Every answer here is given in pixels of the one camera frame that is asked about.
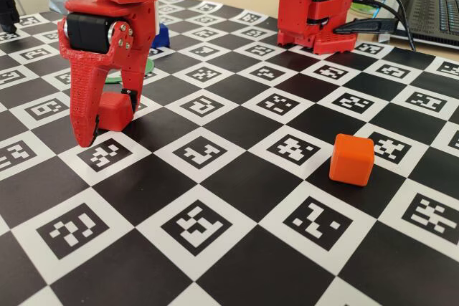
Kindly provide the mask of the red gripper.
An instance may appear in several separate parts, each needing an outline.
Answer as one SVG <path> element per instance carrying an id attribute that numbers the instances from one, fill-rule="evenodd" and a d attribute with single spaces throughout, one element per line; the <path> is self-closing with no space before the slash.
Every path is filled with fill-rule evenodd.
<path id="1" fill-rule="evenodd" d="M 81 147 L 98 130 L 121 131 L 141 102 L 148 52 L 156 36 L 156 2 L 69 0 L 58 24 L 60 54 L 70 63 L 70 119 Z M 120 93 L 104 92 L 110 70 L 121 70 Z"/>

